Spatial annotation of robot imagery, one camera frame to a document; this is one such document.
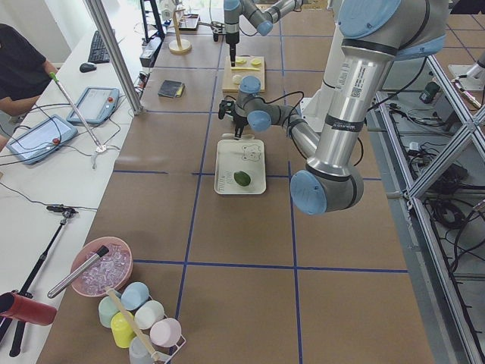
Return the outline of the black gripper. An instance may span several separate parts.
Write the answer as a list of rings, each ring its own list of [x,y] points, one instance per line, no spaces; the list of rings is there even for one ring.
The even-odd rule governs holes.
[[[243,135],[243,131],[245,126],[248,124],[247,118],[244,116],[240,116],[238,114],[235,114],[233,116],[233,122],[235,125],[235,132],[234,132],[234,137],[236,139],[240,139]]]
[[[230,64],[236,64],[236,45],[239,43],[239,33],[228,33],[226,35],[226,43],[229,46]]]

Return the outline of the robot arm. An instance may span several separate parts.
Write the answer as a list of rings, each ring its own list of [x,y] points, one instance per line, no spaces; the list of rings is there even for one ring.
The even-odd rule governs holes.
[[[348,209],[364,184],[350,157],[373,98],[395,61],[437,53],[446,38],[445,1],[344,1],[336,19],[343,60],[323,129],[314,132],[297,110],[260,96],[257,78],[246,76],[230,106],[236,129],[284,128],[305,157],[290,181],[297,208],[308,215]]]
[[[224,28],[229,45],[230,66],[236,65],[236,45],[239,43],[239,18],[243,16],[262,36],[272,31],[282,17],[302,8],[302,1],[277,1],[267,10],[260,10],[253,1],[224,0]]]

